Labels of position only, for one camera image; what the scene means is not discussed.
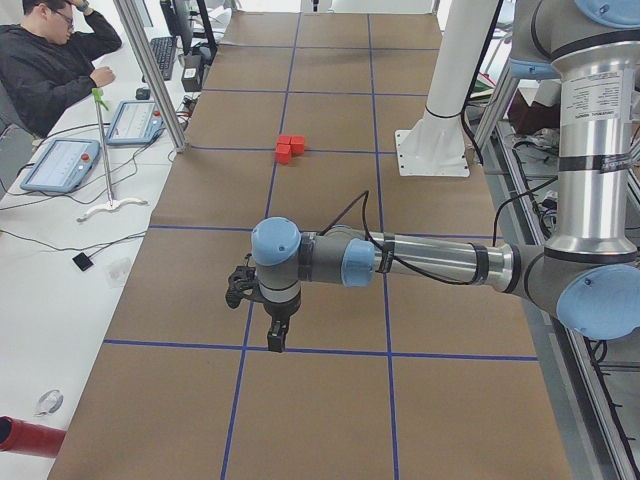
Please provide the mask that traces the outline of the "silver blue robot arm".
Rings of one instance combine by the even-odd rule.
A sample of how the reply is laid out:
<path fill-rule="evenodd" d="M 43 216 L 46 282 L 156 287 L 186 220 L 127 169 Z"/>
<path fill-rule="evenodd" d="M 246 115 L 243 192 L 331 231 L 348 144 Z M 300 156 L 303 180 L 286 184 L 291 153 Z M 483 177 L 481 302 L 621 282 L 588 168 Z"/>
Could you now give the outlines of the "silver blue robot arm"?
<path fill-rule="evenodd" d="M 561 82 L 555 228 L 541 246 L 427 240 L 333 223 L 303 233 L 271 217 L 253 230 L 248 285 L 282 352 L 303 282 L 367 286 L 377 273 L 488 285 L 529 300 L 564 327 L 612 340 L 639 325 L 637 246 L 625 233 L 632 95 L 639 62 L 635 1 L 521 1 L 510 55 L 520 78 Z"/>

